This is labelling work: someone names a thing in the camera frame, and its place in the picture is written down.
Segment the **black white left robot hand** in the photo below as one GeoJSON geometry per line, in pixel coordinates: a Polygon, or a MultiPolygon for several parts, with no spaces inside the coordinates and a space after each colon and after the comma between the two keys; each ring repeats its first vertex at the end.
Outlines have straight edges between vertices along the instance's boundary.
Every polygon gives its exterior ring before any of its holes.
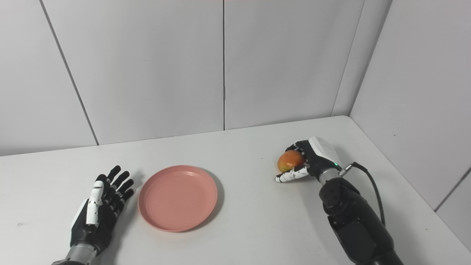
{"type": "Polygon", "coordinates": [[[122,171],[119,165],[100,174],[72,225],[70,246],[85,243],[97,254],[108,248],[118,218],[135,193],[133,184],[129,171],[122,171]]]}

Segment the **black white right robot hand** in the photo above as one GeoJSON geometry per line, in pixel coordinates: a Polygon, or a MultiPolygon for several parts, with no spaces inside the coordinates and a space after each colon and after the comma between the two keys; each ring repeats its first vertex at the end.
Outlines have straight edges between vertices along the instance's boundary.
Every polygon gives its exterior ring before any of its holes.
{"type": "Polygon", "coordinates": [[[330,143],[324,139],[313,136],[307,140],[296,141],[291,144],[286,153],[294,154],[303,158],[296,166],[289,165],[286,170],[275,176],[277,183],[286,183],[307,176],[316,178],[322,185],[331,179],[340,177],[342,170],[340,158],[330,143]]]}

